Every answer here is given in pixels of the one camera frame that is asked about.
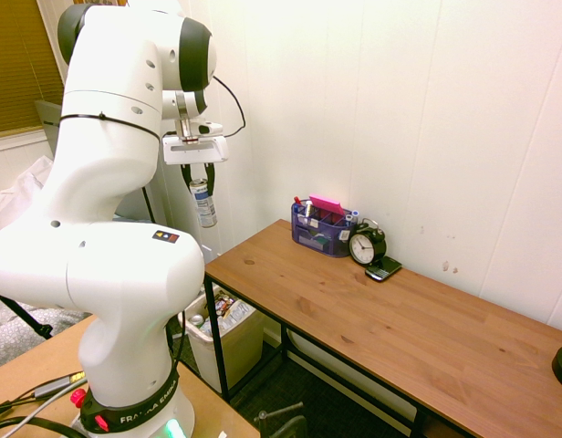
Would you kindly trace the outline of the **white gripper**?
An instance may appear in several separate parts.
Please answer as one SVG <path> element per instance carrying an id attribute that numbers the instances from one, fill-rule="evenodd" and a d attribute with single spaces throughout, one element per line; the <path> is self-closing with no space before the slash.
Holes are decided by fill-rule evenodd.
<path id="1" fill-rule="evenodd" d="M 213 195 L 215 184 L 214 162 L 229 158 L 226 139 L 223 136 L 200 137 L 196 141 L 184 141 L 178 136 L 166 136 L 162 140 L 164 161 L 169 165 L 181 165 L 181 173 L 188 191 L 191 190 L 192 169 L 189 164 L 205 163 L 207 192 Z"/>

